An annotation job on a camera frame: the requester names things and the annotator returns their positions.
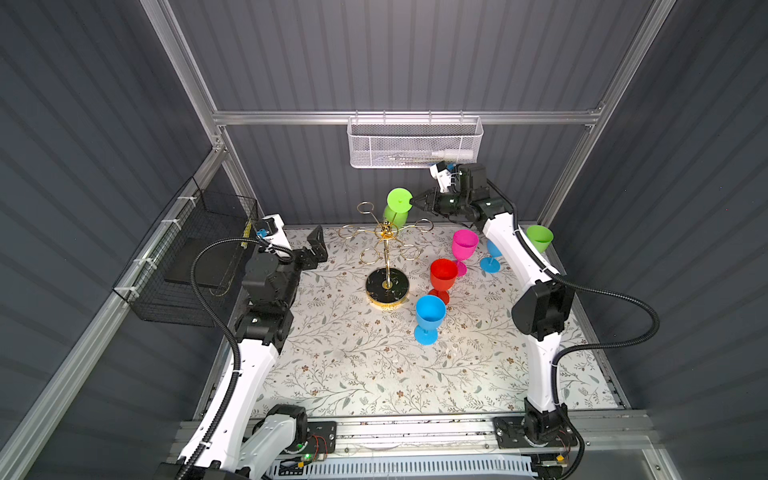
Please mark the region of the green wine glass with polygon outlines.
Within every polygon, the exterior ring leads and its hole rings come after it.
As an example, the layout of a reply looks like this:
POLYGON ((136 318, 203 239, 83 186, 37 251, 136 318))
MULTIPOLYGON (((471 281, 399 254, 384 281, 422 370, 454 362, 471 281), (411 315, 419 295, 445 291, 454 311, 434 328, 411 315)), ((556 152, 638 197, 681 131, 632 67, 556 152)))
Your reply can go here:
POLYGON ((531 225, 526 229, 526 236, 539 253, 543 253, 554 240, 554 233, 542 225, 531 225))
POLYGON ((403 228, 408 219, 409 211, 412 208, 411 192, 405 188, 394 188, 389 192, 384 209, 384 218, 390 224, 398 229, 403 228))

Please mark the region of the pink wine glass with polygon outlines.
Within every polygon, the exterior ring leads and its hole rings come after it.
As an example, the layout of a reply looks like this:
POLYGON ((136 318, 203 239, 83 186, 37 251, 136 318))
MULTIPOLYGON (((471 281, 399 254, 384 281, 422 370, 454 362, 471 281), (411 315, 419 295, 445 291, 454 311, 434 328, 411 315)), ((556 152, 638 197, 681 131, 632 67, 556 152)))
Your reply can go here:
POLYGON ((478 243, 479 238, 472 230, 461 229, 453 234, 451 249, 455 257, 454 264, 456 265, 458 277, 462 277, 467 273, 467 266, 464 264, 464 261, 475 253, 478 243))

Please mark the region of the red wine glass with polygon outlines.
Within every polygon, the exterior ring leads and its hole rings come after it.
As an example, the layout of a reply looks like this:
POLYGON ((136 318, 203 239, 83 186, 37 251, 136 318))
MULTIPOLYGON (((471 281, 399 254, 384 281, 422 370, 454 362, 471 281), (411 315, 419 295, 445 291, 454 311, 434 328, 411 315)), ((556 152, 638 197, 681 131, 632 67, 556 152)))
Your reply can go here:
POLYGON ((449 290, 458 277, 456 263, 449 259, 437 259, 430 265, 429 273, 432 286, 429 295, 436 296, 445 305, 448 305, 450 303, 449 290))

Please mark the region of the blue wine glass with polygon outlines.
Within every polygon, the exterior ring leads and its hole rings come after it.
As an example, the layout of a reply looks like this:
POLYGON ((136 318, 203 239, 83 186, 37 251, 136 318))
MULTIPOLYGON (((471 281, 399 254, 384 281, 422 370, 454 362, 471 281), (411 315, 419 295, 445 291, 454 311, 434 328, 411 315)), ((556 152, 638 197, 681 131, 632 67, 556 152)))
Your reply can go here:
POLYGON ((438 297, 426 295, 416 303, 417 326, 414 338, 424 346, 433 345, 438 340, 438 328, 447 314, 445 303, 438 297))
POLYGON ((488 256, 480 261, 480 267, 488 274, 496 274, 501 270, 499 258, 502 257, 502 253, 490 239, 486 240, 486 246, 488 256))

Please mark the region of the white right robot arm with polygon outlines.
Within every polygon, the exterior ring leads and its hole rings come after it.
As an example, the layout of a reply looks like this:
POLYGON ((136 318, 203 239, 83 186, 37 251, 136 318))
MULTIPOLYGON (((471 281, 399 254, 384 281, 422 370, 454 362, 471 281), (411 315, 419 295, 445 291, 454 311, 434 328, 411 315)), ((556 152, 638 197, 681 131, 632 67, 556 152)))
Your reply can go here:
POLYGON ((510 313, 527 345, 522 428, 531 445, 544 446, 567 429, 554 374, 574 291, 555 280, 559 272, 536 250, 520 227, 516 206, 487 179, 482 165, 441 161, 430 165, 429 173, 437 186, 414 196, 411 205, 450 221, 463 216, 495 245, 520 282, 521 296, 510 313))

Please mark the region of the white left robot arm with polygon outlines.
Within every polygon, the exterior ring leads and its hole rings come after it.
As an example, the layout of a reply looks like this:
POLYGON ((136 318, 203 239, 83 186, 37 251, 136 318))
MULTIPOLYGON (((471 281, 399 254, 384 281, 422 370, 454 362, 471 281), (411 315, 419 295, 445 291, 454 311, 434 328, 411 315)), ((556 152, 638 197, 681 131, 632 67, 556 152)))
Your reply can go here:
POLYGON ((162 463, 157 479, 265 479, 281 454, 297 452, 307 443, 308 418, 303 407, 279 404, 273 407, 251 436, 245 434, 262 386, 285 345, 293 322, 295 301, 302 272, 313 270, 328 259, 323 229, 308 235, 308 247, 290 247, 276 217, 260 220, 265 236, 253 233, 234 238, 236 245, 255 247, 246 263, 242 285, 250 308, 230 328, 204 297, 197 281, 199 263, 224 245, 215 241, 203 248, 190 265, 192 290, 222 331, 230 347, 228 364, 212 403, 178 459, 162 463))

